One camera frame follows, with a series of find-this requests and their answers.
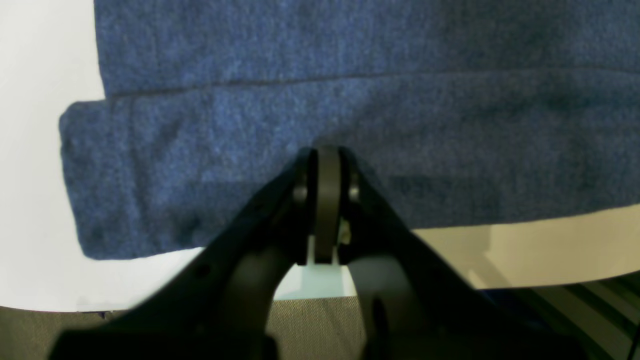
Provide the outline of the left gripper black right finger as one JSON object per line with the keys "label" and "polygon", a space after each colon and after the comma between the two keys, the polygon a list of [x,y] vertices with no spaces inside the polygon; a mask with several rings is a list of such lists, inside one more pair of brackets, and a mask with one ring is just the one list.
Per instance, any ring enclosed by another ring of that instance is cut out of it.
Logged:
{"label": "left gripper black right finger", "polygon": [[474,289],[403,223],[354,153],[338,149],[338,243],[361,302],[364,360],[586,360],[573,337],[530,325]]}

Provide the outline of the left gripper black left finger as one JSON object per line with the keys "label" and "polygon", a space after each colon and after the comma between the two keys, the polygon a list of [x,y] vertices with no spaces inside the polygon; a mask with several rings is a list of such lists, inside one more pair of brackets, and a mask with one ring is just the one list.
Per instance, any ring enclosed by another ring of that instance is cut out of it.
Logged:
{"label": "left gripper black left finger", "polygon": [[307,263],[318,152],[304,148],[224,231],[144,303],[63,332],[51,360],[276,360],[266,324],[275,291]]}

